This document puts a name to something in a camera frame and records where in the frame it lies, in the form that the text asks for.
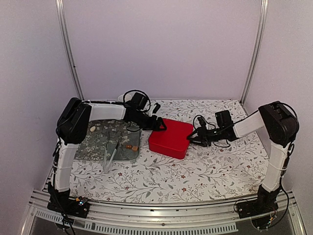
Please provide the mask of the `red chocolate box base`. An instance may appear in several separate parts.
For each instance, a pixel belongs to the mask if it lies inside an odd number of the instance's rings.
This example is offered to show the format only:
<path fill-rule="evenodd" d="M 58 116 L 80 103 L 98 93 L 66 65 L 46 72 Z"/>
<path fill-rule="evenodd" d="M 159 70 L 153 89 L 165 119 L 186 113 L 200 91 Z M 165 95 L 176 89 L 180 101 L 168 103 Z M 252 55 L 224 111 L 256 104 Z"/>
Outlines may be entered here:
<path fill-rule="evenodd" d="M 182 160 L 185 158 L 189 141 L 169 140 L 169 141 L 148 141 L 149 149 L 153 152 Z"/>

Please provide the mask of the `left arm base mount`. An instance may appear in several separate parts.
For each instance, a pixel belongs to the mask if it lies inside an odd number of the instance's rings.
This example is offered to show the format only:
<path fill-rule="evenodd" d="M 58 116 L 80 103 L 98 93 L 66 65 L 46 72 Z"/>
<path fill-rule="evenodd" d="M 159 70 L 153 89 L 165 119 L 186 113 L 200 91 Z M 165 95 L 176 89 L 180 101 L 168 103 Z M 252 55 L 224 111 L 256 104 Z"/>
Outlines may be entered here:
<path fill-rule="evenodd" d="M 90 204 L 88 198 L 79 196 L 75 199 L 69 197 L 70 190 L 59 192 L 54 188 L 48 188 L 50 200 L 47 208 L 51 211 L 87 218 Z"/>

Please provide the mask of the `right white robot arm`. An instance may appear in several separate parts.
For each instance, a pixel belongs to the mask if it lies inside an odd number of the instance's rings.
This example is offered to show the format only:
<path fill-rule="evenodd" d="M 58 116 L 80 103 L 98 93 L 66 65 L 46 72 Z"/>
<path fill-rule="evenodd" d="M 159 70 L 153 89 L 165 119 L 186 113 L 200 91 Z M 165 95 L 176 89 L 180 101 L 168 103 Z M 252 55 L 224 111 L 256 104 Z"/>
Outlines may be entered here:
<path fill-rule="evenodd" d="M 263 195 L 253 202 L 255 212 L 264 213 L 272 205 L 268 195 L 282 189 L 281 180 L 288 168 L 300 127 L 296 111 L 281 101 L 260 106 L 257 111 L 239 121 L 232 120 L 230 111 L 219 111 L 215 113 L 217 127 L 213 129 L 207 128 L 205 118 L 200 115 L 196 117 L 200 126 L 187 136 L 187 140 L 202 147 L 221 140 L 232 142 L 261 128 L 266 129 L 270 140 L 269 163 L 258 189 L 258 194 Z"/>

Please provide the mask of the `red box lid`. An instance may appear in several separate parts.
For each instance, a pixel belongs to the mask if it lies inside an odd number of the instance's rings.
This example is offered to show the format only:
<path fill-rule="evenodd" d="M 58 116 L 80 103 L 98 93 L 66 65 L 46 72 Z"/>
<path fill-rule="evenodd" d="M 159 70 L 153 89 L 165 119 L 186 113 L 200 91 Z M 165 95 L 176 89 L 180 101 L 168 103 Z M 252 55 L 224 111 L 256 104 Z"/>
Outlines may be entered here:
<path fill-rule="evenodd" d="M 148 141 L 169 141 L 169 140 L 187 140 L 187 136 L 193 132 L 193 125 L 187 122 L 177 121 L 173 119 L 163 119 L 167 130 L 153 131 Z"/>

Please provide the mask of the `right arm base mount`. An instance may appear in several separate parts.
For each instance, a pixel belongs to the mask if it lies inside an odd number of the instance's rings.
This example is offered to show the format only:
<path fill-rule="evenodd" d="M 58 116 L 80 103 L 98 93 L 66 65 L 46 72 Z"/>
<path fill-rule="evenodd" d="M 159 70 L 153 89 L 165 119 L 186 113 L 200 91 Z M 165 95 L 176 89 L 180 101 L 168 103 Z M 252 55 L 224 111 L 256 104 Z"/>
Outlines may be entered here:
<path fill-rule="evenodd" d="M 240 218 L 256 216 L 278 209 L 276 201 L 280 187 L 275 191 L 268 192 L 262 186 L 259 186 L 257 198 L 255 200 L 239 200 L 234 204 L 234 211 Z"/>

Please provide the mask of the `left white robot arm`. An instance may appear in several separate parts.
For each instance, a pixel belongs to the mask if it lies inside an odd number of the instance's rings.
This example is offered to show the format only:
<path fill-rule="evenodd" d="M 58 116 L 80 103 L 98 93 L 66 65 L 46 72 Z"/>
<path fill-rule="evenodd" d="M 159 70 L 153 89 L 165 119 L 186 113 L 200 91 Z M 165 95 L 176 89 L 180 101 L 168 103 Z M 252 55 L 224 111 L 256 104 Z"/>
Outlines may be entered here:
<path fill-rule="evenodd" d="M 167 126 L 154 109 L 145 109 L 149 98 L 135 91 L 128 101 L 90 101 L 73 97 L 57 121 L 56 145 L 51 186 L 57 193 L 69 192 L 70 172 L 76 151 L 85 139 L 89 123 L 95 120 L 122 120 L 136 124 L 145 131 L 165 131 Z"/>

